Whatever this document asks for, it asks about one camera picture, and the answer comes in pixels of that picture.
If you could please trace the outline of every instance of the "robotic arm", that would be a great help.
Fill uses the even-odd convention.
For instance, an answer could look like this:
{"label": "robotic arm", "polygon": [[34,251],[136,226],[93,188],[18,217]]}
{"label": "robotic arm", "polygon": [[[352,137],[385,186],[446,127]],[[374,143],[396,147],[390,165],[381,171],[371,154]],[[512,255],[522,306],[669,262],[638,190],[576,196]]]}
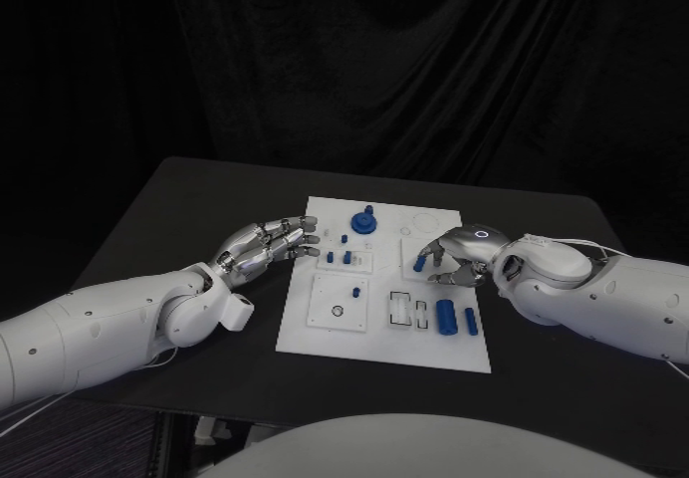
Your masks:
{"label": "robotic arm", "polygon": [[218,322],[241,331],[254,311],[233,289],[273,261],[318,256],[315,217],[250,224],[208,264],[87,287],[0,323],[0,409],[94,386],[178,347],[198,344]]}
{"label": "robotic arm", "polygon": [[[603,259],[566,243],[599,247]],[[622,253],[609,257],[606,249],[530,234],[511,241],[496,229],[466,225],[420,255],[434,255],[437,266],[446,253],[460,263],[455,273],[430,281],[476,287],[492,274],[501,296],[531,321],[564,325],[642,356],[689,363],[689,267]]]}

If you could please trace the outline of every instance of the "white round object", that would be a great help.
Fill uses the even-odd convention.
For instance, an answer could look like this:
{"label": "white round object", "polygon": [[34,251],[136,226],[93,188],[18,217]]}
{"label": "white round object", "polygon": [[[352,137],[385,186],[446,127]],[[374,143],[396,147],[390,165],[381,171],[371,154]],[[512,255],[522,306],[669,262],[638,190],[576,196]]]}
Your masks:
{"label": "white round object", "polygon": [[423,212],[414,216],[414,227],[417,227],[422,232],[436,232],[442,227],[442,223],[436,216]]}
{"label": "white round object", "polygon": [[649,477],[593,451],[511,426],[384,414],[303,426],[251,445],[204,478]]}

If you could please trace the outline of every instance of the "black table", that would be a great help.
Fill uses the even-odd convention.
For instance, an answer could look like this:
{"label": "black table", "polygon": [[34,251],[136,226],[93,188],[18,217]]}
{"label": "black table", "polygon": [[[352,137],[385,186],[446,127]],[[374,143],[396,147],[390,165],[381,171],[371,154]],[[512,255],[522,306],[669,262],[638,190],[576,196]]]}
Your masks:
{"label": "black table", "polygon": [[[162,165],[77,287],[178,270],[246,224],[303,214],[309,195],[458,209],[466,223],[619,248],[586,197],[280,169],[201,159]],[[364,413],[479,418],[618,459],[689,468],[689,383],[659,360],[531,323],[479,288],[494,374],[276,352],[292,263],[240,291],[257,305],[241,333],[221,326],[171,365],[77,396],[166,411],[302,425]]]}

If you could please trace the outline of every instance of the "blue circle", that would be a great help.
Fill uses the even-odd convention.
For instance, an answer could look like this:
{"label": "blue circle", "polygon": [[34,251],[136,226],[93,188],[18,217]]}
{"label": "blue circle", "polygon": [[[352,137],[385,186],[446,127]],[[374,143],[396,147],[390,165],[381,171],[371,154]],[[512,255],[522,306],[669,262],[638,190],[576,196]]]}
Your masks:
{"label": "blue circle", "polygon": [[378,221],[374,214],[360,212],[352,217],[352,229],[360,234],[371,234],[377,230]]}

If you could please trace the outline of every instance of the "black backdrop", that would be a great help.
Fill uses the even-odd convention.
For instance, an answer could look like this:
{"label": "black backdrop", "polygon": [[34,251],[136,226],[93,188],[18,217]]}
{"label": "black backdrop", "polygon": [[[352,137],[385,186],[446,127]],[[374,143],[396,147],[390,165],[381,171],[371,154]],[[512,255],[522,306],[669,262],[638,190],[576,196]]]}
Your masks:
{"label": "black backdrop", "polygon": [[586,194],[689,262],[685,2],[11,3],[3,290],[41,281],[0,315],[70,287],[174,154]]}

